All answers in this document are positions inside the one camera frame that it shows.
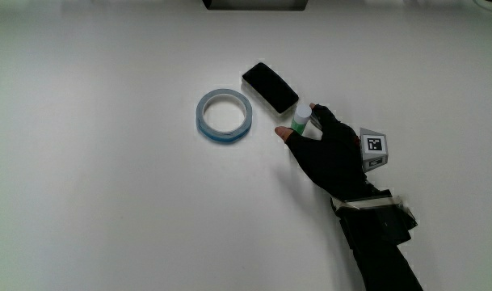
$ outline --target white table surface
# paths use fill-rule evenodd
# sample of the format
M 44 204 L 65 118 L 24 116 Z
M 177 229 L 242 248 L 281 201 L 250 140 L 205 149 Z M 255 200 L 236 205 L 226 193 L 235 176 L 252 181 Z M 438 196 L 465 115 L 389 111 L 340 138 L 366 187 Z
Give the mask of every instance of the white table surface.
M 196 130 L 200 98 L 259 61 L 387 134 L 368 178 L 418 218 L 401 249 L 426 290 L 492 290 L 492 14 L 448 4 L 1 9 L 0 290 L 361 290 L 328 194 L 274 134 L 290 120 L 246 95 L 239 142 Z

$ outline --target finger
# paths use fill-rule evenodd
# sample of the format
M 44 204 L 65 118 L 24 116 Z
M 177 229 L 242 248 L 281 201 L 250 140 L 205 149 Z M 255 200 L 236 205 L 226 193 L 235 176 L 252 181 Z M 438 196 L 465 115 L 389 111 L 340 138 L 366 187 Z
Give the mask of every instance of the finger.
M 327 127 L 339 122 L 335 118 L 334 113 L 332 113 L 326 106 L 319 104 L 314 105 L 312 108 L 312 113 L 316 116 L 317 121 L 321 124 L 323 129 L 326 129 Z
M 278 126 L 275 128 L 275 133 L 281 137 L 284 141 L 287 141 L 288 136 L 290 136 L 294 131 L 292 129 L 288 129 L 284 126 Z

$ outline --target black sleeve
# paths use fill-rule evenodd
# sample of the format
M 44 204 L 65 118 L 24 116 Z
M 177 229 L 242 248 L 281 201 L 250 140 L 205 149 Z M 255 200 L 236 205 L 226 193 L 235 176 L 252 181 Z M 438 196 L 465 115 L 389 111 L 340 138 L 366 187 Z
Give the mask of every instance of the black sleeve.
M 355 213 L 340 222 L 367 291 L 423 291 L 398 247 L 377 233 L 380 226 L 372 213 Z

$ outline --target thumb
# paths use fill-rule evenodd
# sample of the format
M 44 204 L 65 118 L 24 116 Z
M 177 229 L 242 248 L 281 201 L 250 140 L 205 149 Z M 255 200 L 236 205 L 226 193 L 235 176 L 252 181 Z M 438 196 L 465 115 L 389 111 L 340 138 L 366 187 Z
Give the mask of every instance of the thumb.
M 292 129 L 286 128 L 284 126 L 278 126 L 275 128 L 275 133 L 281 137 L 284 141 L 287 141 L 288 136 L 290 136 L 294 131 Z

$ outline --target gloved hand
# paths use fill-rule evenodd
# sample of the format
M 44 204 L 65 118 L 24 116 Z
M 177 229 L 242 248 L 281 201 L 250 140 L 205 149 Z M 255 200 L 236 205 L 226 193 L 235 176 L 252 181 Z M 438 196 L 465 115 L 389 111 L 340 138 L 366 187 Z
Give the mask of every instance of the gloved hand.
M 340 200 L 371 196 L 362 169 L 359 138 L 325 106 L 310 104 L 322 127 L 320 141 L 302 137 L 283 126 L 275 128 L 301 169 L 319 187 Z

